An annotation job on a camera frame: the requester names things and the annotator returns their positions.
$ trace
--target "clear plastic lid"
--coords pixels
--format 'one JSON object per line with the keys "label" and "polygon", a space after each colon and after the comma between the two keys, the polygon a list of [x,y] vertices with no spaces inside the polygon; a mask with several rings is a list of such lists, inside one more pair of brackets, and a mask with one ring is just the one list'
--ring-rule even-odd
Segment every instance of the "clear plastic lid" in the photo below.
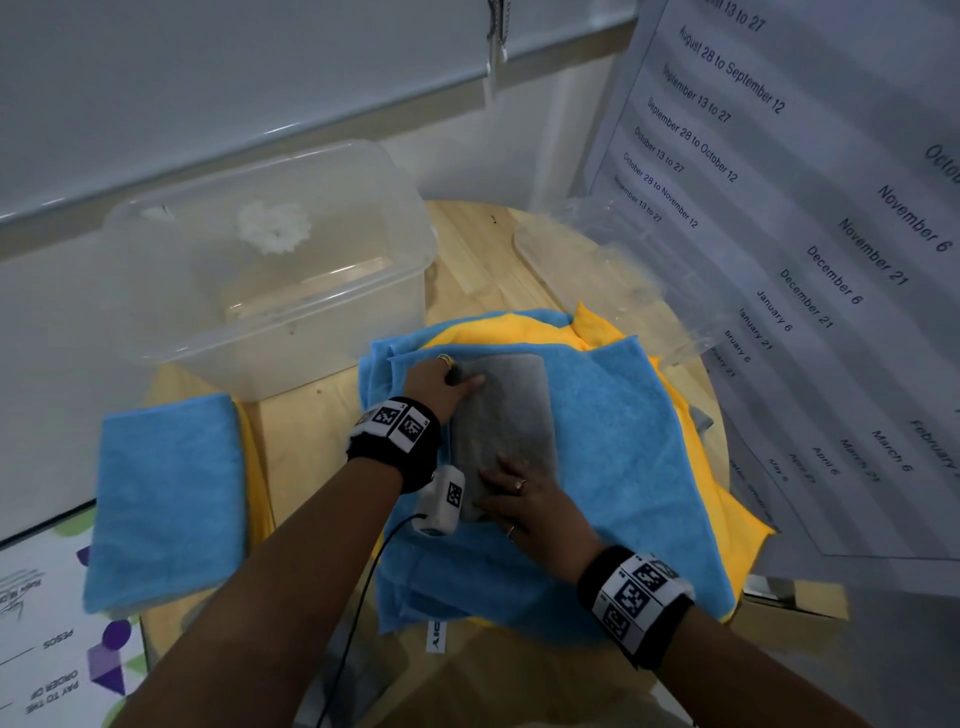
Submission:
{"label": "clear plastic lid", "polygon": [[410,177],[349,141],[129,200],[101,252],[121,350],[168,361],[421,272],[437,239]]}
{"label": "clear plastic lid", "polygon": [[664,366],[697,356],[729,327],[720,292],[663,240],[613,203],[564,200],[529,215],[514,233],[516,249],[560,305],[577,302],[626,334]]}

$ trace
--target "poster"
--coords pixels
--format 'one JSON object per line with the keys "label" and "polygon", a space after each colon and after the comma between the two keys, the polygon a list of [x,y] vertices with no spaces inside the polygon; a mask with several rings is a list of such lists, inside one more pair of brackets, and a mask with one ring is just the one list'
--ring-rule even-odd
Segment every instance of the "poster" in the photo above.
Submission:
{"label": "poster", "polygon": [[93,514],[0,551],[2,728],[101,728],[146,677],[138,619],[81,604]]}
{"label": "poster", "polygon": [[946,1],[641,7],[585,182],[734,302],[704,362],[771,575],[960,595],[957,68]]}

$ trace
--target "hand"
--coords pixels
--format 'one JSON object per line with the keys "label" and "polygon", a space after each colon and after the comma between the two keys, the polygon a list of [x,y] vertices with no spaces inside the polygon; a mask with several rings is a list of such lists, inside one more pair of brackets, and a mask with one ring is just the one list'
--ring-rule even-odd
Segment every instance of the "hand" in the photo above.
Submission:
{"label": "hand", "polygon": [[450,367],[442,359],[427,359],[407,372],[403,385],[403,396],[429,407],[441,425],[446,425],[461,400],[480,389],[485,379],[483,375],[476,375],[450,385],[445,381],[449,373]]}
{"label": "hand", "polygon": [[481,470],[480,477],[502,495],[476,504],[547,573],[576,584],[605,548],[603,541],[556,480],[503,455],[498,459],[502,470]]}

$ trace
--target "wristband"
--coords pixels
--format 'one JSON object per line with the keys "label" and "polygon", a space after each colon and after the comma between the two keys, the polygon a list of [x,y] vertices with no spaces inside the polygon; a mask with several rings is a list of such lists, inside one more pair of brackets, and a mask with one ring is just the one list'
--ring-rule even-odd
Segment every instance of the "wristband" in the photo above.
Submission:
{"label": "wristband", "polygon": [[653,554],[624,546],[600,553],[577,582],[577,598],[616,640],[634,667],[657,669],[693,587]]}
{"label": "wristband", "polygon": [[440,421],[409,397],[382,401],[363,413],[350,431],[347,460],[369,457],[392,465],[403,477],[403,493],[430,482],[437,469]]}

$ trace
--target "green shape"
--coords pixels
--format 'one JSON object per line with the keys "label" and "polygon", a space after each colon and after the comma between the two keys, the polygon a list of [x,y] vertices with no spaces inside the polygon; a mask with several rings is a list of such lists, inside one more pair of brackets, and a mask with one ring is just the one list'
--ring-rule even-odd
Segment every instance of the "green shape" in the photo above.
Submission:
{"label": "green shape", "polygon": [[139,672],[141,675],[146,675],[147,653],[144,652],[142,655],[131,657],[127,662],[124,663],[124,667],[133,670],[133,672]]}
{"label": "green shape", "polygon": [[82,513],[78,513],[71,519],[67,519],[62,523],[58,523],[53,527],[53,532],[58,536],[63,538],[69,538],[71,536],[79,536],[84,531],[89,530],[93,527],[93,516],[96,514],[97,509],[87,508]]}
{"label": "green shape", "polygon": [[107,728],[117,717],[123,707],[127,704],[127,698],[122,697],[116,701],[112,708],[107,711],[107,717],[104,718],[103,728]]}

